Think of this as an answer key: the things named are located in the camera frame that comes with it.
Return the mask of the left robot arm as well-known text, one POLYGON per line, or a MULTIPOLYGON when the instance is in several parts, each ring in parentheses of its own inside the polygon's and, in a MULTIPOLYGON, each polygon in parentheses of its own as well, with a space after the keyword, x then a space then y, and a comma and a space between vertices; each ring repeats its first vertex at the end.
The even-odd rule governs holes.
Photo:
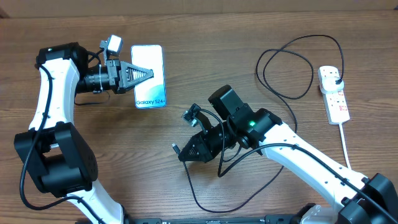
POLYGON ((27 208, 46 210, 70 202, 92 223, 133 223, 99 182, 96 157, 73 119, 76 94, 124 94, 154 77, 151 69, 109 55, 105 65, 89 67, 99 56, 77 42, 40 49, 37 109, 28 130, 14 138, 23 163, 19 193, 27 208))

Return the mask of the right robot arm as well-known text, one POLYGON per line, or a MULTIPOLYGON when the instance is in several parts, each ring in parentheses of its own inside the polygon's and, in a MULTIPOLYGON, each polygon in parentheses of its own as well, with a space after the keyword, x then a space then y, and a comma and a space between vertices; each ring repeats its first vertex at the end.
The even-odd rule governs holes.
POLYGON ((172 146, 179 161, 209 162, 238 144, 247 152, 226 169, 220 168, 219 177, 257 152, 293 172, 329 204, 309 203, 290 223, 397 223, 397 192, 382 174, 368 178, 339 164, 300 138, 274 113, 264 108, 253 111, 230 85, 216 90, 208 101, 218 124, 210 123, 208 110, 192 104, 182 119, 193 127, 199 125, 201 131, 183 149, 172 146))

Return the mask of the Galaxy S24+ smartphone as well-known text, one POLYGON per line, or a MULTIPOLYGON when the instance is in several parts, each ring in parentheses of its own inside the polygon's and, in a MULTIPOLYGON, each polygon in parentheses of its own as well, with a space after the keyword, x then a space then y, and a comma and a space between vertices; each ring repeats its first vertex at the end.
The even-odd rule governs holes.
POLYGON ((161 108, 167 104, 163 50, 160 45, 133 45, 132 64, 150 71, 134 71, 134 78, 147 78, 134 87, 135 105, 139 109, 161 108))

